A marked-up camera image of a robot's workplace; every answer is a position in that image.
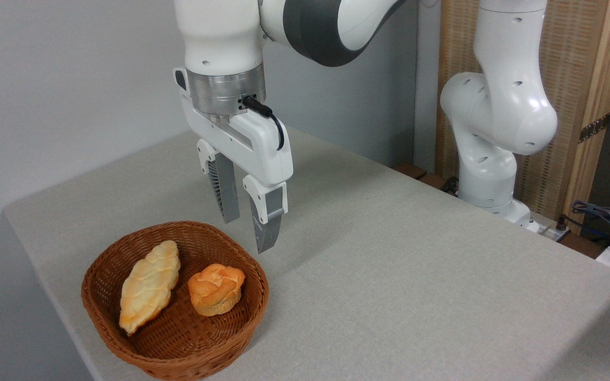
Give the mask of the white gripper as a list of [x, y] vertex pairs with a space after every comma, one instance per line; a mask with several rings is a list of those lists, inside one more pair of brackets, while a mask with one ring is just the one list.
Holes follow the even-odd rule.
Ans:
[[202, 172], [208, 176], [223, 221], [240, 217], [234, 164], [251, 200], [257, 252], [272, 248], [288, 212], [286, 183], [293, 174], [290, 141], [283, 125], [248, 108], [245, 97], [265, 101], [263, 68], [206, 76], [176, 68], [174, 79], [188, 124], [198, 137]]

